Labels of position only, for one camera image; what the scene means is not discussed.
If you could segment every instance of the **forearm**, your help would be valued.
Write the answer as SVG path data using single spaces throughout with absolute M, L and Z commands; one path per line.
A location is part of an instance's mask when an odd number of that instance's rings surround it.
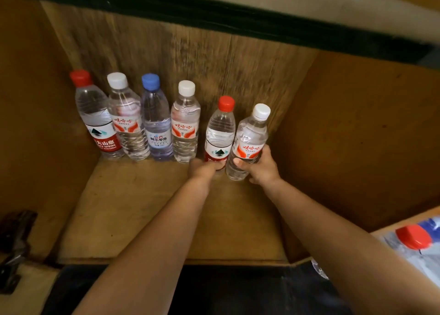
M 282 180 L 265 191 L 357 313 L 423 314 L 438 305 L 431 281 L 366 231 Z
M 104 271 L 74 314 L 166 314 L 208 190 L 206 180 L 188 180 Z

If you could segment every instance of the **person's left arm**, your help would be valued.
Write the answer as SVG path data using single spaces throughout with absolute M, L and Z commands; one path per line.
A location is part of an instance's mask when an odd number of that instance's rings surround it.
M 220 162 L 194 159 L 189 178 L 108 266 L 74 315 L 167 314 Z

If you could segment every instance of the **person's right arm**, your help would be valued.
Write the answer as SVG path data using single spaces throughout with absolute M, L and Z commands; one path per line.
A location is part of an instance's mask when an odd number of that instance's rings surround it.
M 282 180 L 269 146 L 256 164 L 238 158 L 234 163 L 262 186 L 356 314 L 440 314 L 436 285 L 372 235 Z

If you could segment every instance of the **bottle label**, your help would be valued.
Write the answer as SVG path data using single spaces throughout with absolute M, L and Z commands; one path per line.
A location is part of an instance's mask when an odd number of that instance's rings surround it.
M 228 158 L 231 152 L 232 144 L 226 147 L 212 145 L 207 139 L 205 140 L 205 161 L 223 161 Z
M 173 135 L 179 138 L 192 139 L 195 138 L 198 131 L 198 122 L 196 123 L 182 123 L 171 120 L 171 129 Z
M 234 142 L 232 151 L 237 157 L 241 157 L 242 159 L 254 159 L 258 156 L 263 146 L 264 144 L 249 145 L 238 139 Z
M 87 124 L 85 124 L 85 126 L 93 137 L 93 140 L 95 140 L 96 145 L 98 145 L 99 149 L 103 152 L 115 152 L 122 148 L 112 122 L 102 126 L 91 126 Z
M 146 138 L 151 148 L 164 148 L 171 144 L 171 130 L 162 133 L 146 131 Z
M 111 115 L 113 125 L 117 132 L 138 133 L 141 131 L 142 121 L 140 116 L 114 116 Z

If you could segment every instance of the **hand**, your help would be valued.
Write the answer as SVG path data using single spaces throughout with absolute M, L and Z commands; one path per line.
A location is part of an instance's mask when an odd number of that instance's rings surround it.
M 226 161 L 220 162 L 203 162 L 200 159 L 192 159 L 190 161 L 190 166 L 188 168 L 188 178 L 189 179 L 201 179 L 208 183 L 211 182 L 212 177 L 215 175 L 217 170 L 224 167 Z
M 260 160 L 257 163 L 247 163 L 236 157 L 234 164 L 245 172 L 250 173 L 252 176 L 249 180 L 250 183 L 260 184 L 263 188 L 281 179 L 269 145 L 263 147 Z

